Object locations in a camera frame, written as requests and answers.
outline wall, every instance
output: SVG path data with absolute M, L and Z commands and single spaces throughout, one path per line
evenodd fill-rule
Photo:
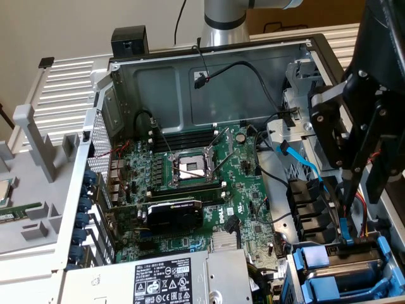
M 0 103 L 9 117 L 25 102 L 41 58 L 111 52 L 116 27 L 146 25 L 150 48 L 173 45 L 183 0 L 0 0 Z M 196 41 L 203 26 L 203 1 L 189 0 L 177 43 Z M 0 118 L 0 140 L 11 129 Z
M 360 22 L 364 6 L 365 0 L 304 0 L 297 8 L 251 9 L 246 20 L 251 35 L 262 34 L 268 22 L 282 22 L 283 26 L 329 27 Z M 277 28 L 278 25 L 269 25 L 266 32 Z

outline warning label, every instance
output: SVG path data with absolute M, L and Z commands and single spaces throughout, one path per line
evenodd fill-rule
M 134 304 L 191 304 L 190 258 L 135 266 Z

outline white wall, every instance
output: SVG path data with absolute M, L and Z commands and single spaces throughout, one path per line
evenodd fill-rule
M 149 48 L 173 45 L 183 0 L 0 0 L 0 103 L 9 117 L 25 102 L 41 58 L 111 53 L 116 27 L 146 25 Z M 188 0 L 177 43 L 194 42 L 203 0 Z M 0 118 L 0 140 L 11 129 Z

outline cable connector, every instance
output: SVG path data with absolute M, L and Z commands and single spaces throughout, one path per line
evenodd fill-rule
M 225 222 L 224 229 L 229 234 L 239 230 L 240 219 L 236 215 L 231 215 Z
M 156 120 L 153 117 L 150 118 L 150 122 L 151 122 L 152 129 L 154 129 L 158 126 L 156 123 Z
M 203 73 L 201 73 L 201 76 L 197 78 L 196 81 L 194 81 L 194 88 L 195 89 L 200 89 L 203 86 L 205 86 L 205 83 L 209 81 L 209 78 L 206 77 Z
M 284 156 L 287 156 L 289 153 L 287 152 L 287 149 L 290 147 L 288 142 L 284 139 L 283 142 L 280 145 L 280 151 L 283 153 Z

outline motherboard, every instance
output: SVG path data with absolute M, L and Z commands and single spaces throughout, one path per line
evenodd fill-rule
M 258 218 L 271 221 L 252 135 L 249 127 L 222 125 L 176 136 L 150 133 L 149 139 L 118 146 L 109 177 L 114 207 L 106 214 L 120 240 L 116 262 L 238 246 L 257 267 L 276 268 L 273 226 L 255 217 L 265 200 Z M 157 210 L 180 204 L 196 209 L 192 219 Z M 161 217 L 173 217 L 174 223 L 160 226 Z M 239 235 L 227 229 L 235 220 Z M 193 227 L 178 229 L 182 221 Z

